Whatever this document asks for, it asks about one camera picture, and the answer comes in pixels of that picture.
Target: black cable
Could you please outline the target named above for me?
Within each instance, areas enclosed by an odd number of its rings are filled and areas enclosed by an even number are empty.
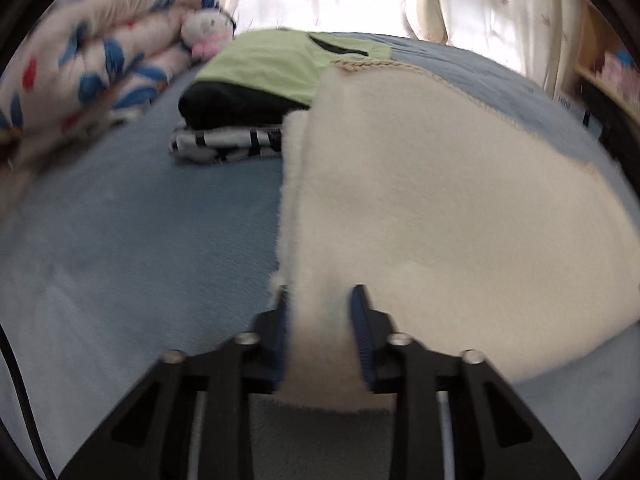
[[[27,389],[24,387],[24,381],[18,367],[18,361],[15,359],[14,351],[9,344],[9,339],[4,333],[4,329],[0,324],[0,352],[7,368],[9,368],[9,374],[11,380],[14,382],[15,394],[18,397],[20,403],[20,410],[22,412],[22,418],[24,419],[24,425],[27,427],[27,433],[29,434],[29,440],[36,453],[38,463],[42,468],[44,476],[47,480],[56,480],[56,475],[53,473],[47,453],[44,451],[42,441],[40,440],[40,434],[38,433],[38,427],[36,421],[33,418],[33,412],[31,411],[31,404],[29,402],[29,396],[27,395]]]

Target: white plush head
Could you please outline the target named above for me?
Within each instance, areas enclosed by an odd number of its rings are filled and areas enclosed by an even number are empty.
[[[198,10],[187,15],[180,30],[184,43],[189,46],[209,36],[224,33],[228,33],[231,38],[234,33],[234,24],[228,16],[215,9]]]

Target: folded clothes stack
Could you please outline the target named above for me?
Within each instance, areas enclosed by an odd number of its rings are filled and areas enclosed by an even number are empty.
[[[284,29],[241,34],[182,94],[178,109],[185,125],[174,132],[169,151],[200,163],[277,155],[283,117],[311,106],[327,66],[390,58],[387,45],[333,34]]]

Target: black and white patterned cloth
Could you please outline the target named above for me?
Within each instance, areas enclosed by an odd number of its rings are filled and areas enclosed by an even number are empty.
[[[235,162],[255,156],[280,155],[281,126],[229,126],[213,130],[178,127],[169,143],[176,158],[200,164]]]

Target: wooden shelf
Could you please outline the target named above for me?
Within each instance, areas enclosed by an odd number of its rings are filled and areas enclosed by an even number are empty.
[[[604,95],[606,95],[609,99],[611,99],[618,107],[626,112],[626,114],[631,117],[631,119],[640,126],[640,109],[626,102],[622,95],[618,92],[616,88],[611,86],[610,84],[604,82],[602,79],[598,79],[595,74],[591,73],[585,67],[576,64],[574,66],[574,70],[584,79],[586,79],[589,83],[594,85],[598,90],[600,90]]]

